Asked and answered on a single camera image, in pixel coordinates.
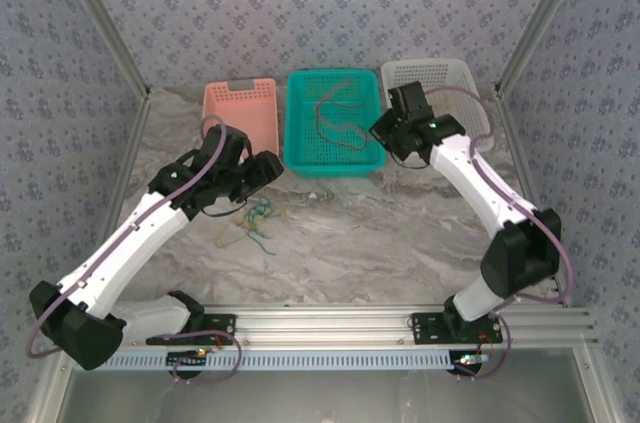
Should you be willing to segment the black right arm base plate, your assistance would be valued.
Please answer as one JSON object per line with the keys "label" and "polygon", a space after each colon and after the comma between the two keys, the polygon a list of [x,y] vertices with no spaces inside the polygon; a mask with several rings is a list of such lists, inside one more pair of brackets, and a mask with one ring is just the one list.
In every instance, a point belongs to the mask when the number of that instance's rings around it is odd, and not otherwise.
{"label": "black right arm base plate", "polygon": [[497,318],[483,316],[468,322],[448,312],[413,313],[409,318],[416,345],[502,343]]}

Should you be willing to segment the teal plastic basket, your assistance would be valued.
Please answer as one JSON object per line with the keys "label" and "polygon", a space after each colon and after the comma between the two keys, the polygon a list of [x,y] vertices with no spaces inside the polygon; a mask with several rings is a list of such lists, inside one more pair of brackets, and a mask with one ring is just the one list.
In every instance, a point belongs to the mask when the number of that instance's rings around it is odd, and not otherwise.
{"label": "teal plastic basket", "polygon": [[284,162],[307,178],[366,177],[386,153],[369,129],[381,116],[378,79],[360,69],[299,70],[287,81]]}

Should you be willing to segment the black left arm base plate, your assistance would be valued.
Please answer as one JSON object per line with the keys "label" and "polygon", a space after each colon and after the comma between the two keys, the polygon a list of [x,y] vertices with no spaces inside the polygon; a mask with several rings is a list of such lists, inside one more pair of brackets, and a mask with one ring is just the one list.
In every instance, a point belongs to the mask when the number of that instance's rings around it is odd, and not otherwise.
{"label": "black left arm base plate", "polygon": [[213,330],[235,334],[236,316],[234,314],[201,313],[191,315],[185,326],[177,332],[180,338],[162,338],[155,336],[147,338],[145,343],[150,346],[230,346],[232,342],[220,335],[212,334]]}

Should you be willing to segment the aluminium table side rail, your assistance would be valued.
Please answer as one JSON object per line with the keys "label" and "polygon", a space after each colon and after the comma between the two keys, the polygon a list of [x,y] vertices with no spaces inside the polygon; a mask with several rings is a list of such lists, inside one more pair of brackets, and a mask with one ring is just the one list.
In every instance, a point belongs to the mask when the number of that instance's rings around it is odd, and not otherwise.
{"label": "aluminium table side rail", "polygon": [[[149,114],[149,92],[146,92],[137,110],[131,133],[125,146],[114,192],[107,207],[107,217],[98,233],[99,247],[115,230],[124,194],[131,177],[142,134]],[[41,371],[36,382],[24,423],[56,423],[68,381],[75,362],[65,353],[59,352],[39,359]]]}

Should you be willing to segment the white plastic basket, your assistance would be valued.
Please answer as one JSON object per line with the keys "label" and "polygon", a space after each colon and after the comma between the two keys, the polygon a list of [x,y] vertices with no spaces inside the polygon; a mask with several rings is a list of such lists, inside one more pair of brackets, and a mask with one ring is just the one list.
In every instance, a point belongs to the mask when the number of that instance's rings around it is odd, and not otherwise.
{"label": "white plastic basket", "polygon": [[[479,96],[468,65],[460,59],[401,59],[383,63],[380,71],[385,92],[419,81],[425,91],[454,86]],[[427,95],[426,99],[435,116],[450,114],[463,126],[469,137],[486,134],[491,129],[484,107],[475,98],[459,91],[439,90]]]}

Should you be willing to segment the grey metal shelf panel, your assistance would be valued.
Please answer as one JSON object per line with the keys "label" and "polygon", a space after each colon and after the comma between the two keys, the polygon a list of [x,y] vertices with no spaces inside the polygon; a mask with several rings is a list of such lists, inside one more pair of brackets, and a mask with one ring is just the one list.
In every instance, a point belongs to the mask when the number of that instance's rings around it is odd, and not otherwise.
{"label": "grey metal shelf panel", "polygon": [[445,372],[243,372],[178,385],[161,372],[80,373],[58,423],[595,423],[574,384]]}

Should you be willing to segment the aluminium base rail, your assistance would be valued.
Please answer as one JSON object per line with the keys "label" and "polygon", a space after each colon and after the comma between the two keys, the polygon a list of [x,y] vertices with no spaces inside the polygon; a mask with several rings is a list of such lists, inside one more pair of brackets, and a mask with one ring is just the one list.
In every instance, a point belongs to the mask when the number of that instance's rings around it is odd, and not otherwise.
{"label": "aluminium base rail", "polygon": [[[205,311],[234,314],[235,335],[250,350],[373,350],[412,347],[410,316],[441,312],[442,308],[418,304],[211,304]],[[599,344],[586,309],[516,304],[501,315],[515,349]]]}

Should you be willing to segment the small black circuit board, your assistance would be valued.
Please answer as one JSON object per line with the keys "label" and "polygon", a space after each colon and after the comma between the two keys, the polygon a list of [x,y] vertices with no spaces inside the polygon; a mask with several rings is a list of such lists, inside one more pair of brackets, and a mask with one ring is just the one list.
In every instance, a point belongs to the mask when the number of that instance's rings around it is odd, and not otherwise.
{"label": "small black circuit board", "polygon": [[191,380],[202,373],[206,361],[206,349],[169,352],[165,357],[165,366],[175,379]]}
{"label": "small black circuit board", "polygon": [[465,351],[451,351],[449,357],[453,365],[449,372],[466,378],[475,378],[482,366],[489,361],[489,356],[484,353]]}

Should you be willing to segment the aluminium frame post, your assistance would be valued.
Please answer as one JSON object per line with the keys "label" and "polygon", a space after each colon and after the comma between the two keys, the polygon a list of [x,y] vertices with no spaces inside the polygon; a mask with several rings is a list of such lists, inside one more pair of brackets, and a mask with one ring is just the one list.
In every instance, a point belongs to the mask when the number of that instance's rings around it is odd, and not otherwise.
{"label": "aluminium frame post", "polygon": [[523,33],[496,81],[495,88],[500,97],[508,96],[513,90],[562,2],[563,0],[539,0],[536,4]]}
{"label": "aluminium frame post", "polygon": [[121,37],[114,19],[102,0],[80,0],[96,30],[115,59],[119,70],[141,101],[147,99],[149,87]]}

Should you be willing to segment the pink plastic basket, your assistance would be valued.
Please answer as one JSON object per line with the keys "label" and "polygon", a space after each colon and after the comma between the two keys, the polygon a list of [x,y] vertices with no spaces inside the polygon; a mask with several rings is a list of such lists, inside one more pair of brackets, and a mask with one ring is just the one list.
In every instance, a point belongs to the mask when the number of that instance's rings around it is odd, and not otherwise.
{"label": "pink plastic basket", "polygon": [[276,83],[272,78],[209,83],[204,89],[203,116],[215,114],[227,126],[244,132],[253,153],[279,154]]}

